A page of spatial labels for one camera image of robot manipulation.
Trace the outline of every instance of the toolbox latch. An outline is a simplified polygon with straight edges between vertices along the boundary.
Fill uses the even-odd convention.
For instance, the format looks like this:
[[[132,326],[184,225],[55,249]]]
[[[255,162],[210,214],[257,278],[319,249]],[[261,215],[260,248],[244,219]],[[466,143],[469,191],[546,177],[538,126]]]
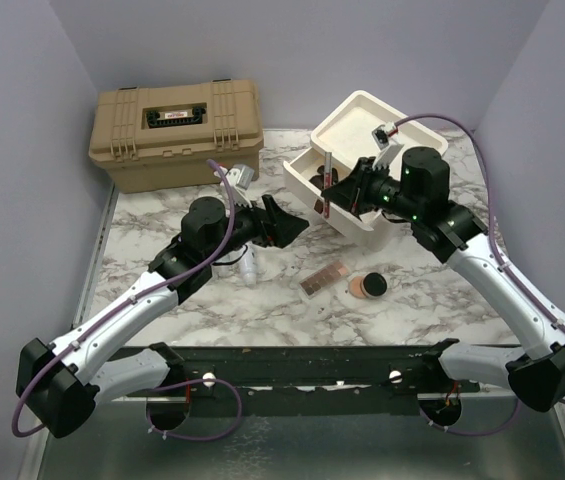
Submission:
[[[115,92],[113,122],[111,122],[111,155],[117,162],[137,160],[135,118],[138,88],[121,88]]]
[[[215,150],[239,150],[240,138],[238,137],[235,89],[233,80],[216,80],[211,84],[213,92],[213,141]]]

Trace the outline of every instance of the white bin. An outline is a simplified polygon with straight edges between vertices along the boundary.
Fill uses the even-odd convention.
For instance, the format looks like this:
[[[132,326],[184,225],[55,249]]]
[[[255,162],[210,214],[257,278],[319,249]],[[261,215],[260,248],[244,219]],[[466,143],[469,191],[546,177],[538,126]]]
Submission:
[[[371,132],[379,125],[404,118],[396,110],[370,93],[353,92],[331,115],[311,133],[311,148],[295,160],[284,162],[284,183],[296,197],[311,210],[320,198],[320,191],[309,182],[324,165],[324,152],[332,153],[333,167],[340,179],[346,177],[359,157],[377,156],[380,152]],[[396,139],[404,147],[389,169],[393,178],[400,178],[402,153],[413,146],[435,148],[443,155],[446,139],[419,122],[409,122],[400,127]],[[331,204],[326,221],[357,245],[373,251],[381,250],[396,226],[387,222],[381,212],[369,212],[359,219]]]

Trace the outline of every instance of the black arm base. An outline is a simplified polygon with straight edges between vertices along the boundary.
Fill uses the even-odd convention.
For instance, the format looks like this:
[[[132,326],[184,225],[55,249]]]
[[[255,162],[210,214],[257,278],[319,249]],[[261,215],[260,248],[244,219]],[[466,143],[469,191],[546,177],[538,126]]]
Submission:
[[[33,377],[55,358],[52,349],[35,338],[20,352],[15,392],[20,397]],[[62,362],[36,385],[26,405],[56,438],[73,433],[91,416],[99,388],[83,385]]]
[[[525,355],[507,369],[511,389],[533,410],[548,412],[565,397],[565,346],[539,360]]]

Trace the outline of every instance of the toolbox handle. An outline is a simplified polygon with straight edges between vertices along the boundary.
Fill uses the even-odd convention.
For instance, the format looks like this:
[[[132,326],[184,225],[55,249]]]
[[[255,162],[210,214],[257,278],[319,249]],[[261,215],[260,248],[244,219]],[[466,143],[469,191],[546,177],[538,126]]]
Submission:
[[[203,121],[206,109],[201,106],[193,107],[192,116],[183,118],[160,118],[160,112],[149,110],[146,112],[146,123],[149,128],[180,127],[183,125],[199,125]]]

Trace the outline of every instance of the tan plastic toolbox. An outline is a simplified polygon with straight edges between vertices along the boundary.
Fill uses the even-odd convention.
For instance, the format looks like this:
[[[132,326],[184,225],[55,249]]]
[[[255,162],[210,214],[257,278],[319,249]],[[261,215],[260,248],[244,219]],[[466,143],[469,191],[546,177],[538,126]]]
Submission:
[[[249,165],[257,178],[263,146],[255,83],[217,80],[101,93],[89,156],[133,193],[217,183],[208,158]]]

